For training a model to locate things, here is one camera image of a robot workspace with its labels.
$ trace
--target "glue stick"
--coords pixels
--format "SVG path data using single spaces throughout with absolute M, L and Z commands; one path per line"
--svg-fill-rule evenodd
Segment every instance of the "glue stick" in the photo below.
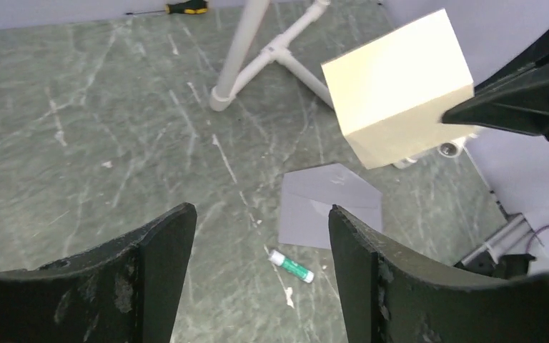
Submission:
M 312 279 L 315 278 L 315 273 L 304 268 L 303 266 L 292 261 L 291 259 L 288 259 L 287 257 L 285 257 L 285 255 L 281 254 L 277 250 L 272 250 L 270 252 L 270 254 L 268 255 L 268 260 L 270 260 L 273 264 L 276 264 L 279 267 L 283 267 L 283 269 L 294 274 L 296 277 L 299 277 L 302 281 L 308 284 L 312 282 Z

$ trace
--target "cream-colored block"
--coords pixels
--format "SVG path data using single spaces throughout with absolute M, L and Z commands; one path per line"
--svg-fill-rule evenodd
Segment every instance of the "cream-colored block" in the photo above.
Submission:
M 342 134 L 365 168 L 395 163 L 474 126 L 441 124 L 474 96 L 444 9 L 322 65 Z

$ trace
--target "gray marble surface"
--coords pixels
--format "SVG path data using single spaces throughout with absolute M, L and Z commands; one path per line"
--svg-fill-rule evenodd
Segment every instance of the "gray marble surface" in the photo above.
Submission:
M 273 6 L 251 53 L 305 6 Z M 0 31 L 0 271 L 191 202 L 199 222 L 172 341 L 345 342 L 331 252 L 277 243 L 285 172 L 343 163 L 384 194 L 388 236 L 444 263 L 504 222 L 465 155 L 364 170 L 332 111 L 280 66 L 210 111 L 239 13 Z M 389 30 L 373 1 L 338 1 L 291 50 L 321 77 L 320 62 Z M 315 281 L 273 268 L 265 247 Z

